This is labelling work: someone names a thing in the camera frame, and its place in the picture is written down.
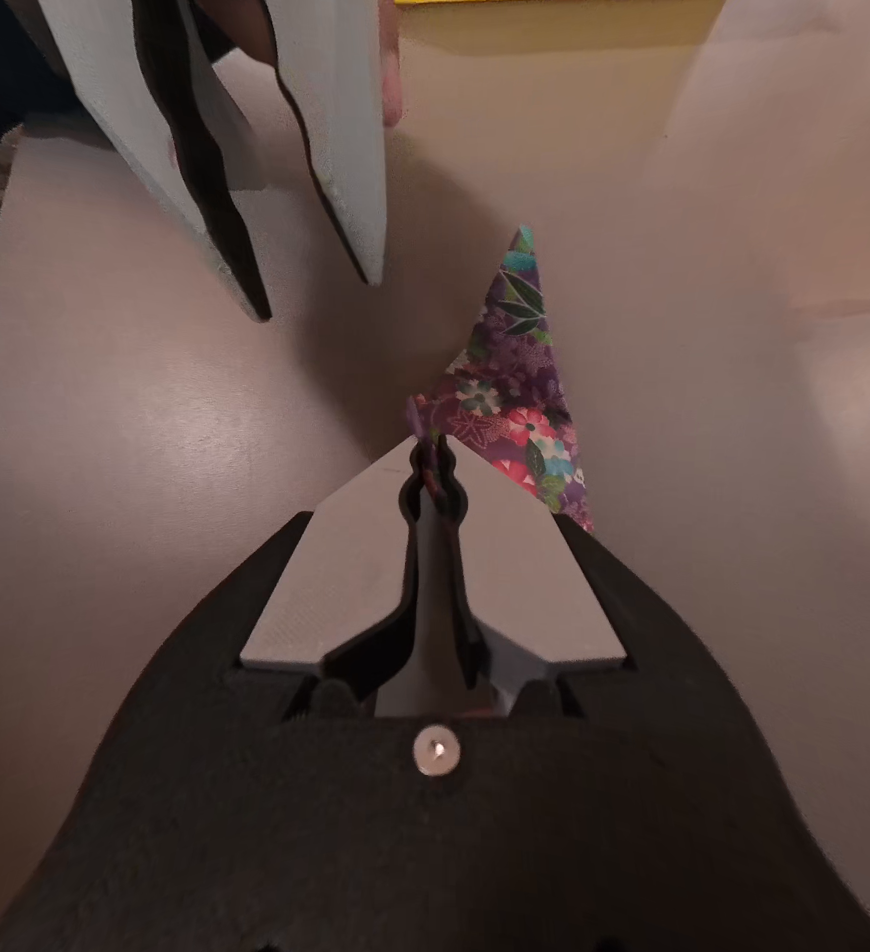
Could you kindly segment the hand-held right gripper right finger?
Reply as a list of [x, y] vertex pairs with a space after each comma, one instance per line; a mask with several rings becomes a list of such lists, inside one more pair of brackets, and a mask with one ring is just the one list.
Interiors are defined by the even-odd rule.
[[506, 716], [528, 684], [612, 671], [627, 652], [555, 515], [454, 437], [441, 438], [456, 652]]

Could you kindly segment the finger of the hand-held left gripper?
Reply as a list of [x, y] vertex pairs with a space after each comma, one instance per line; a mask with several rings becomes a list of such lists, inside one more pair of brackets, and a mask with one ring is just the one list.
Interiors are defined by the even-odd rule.
[[264, 191], [255, 137], [208, 56], [191, 2], [43, 1], [87, 112], [190, 232], [240, 307], [272, 309], [238, 198]]
[[383, 276], [386, 163], [375, 1], [265, 1], [275, 75], [310, 177], [362, 281]]

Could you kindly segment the person's left hand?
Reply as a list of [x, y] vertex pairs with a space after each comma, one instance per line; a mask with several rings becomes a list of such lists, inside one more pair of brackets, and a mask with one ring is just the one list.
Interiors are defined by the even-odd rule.
[[379, 1], [383, 125], [395, 128], [404, 115], [399, 12], [395, 1]]

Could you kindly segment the floral purple origami paper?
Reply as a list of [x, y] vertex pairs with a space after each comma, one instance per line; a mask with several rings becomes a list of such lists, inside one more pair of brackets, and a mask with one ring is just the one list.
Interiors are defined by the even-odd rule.
[[431, 454], [441, 437], [452, 437], [593, 533], [529, 227], [516, 231], [465, 347], [432, 387], [409, 398], [406, 413]]

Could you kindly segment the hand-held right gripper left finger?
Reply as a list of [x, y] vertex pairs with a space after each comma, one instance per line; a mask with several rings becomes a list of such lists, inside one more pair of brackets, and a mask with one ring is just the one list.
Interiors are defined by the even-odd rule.
[[374, 695], [410, 659], [417, 522], [425, 488], [409, 437], [310, 515], [240, 652], [248, 669], [313, 676]]

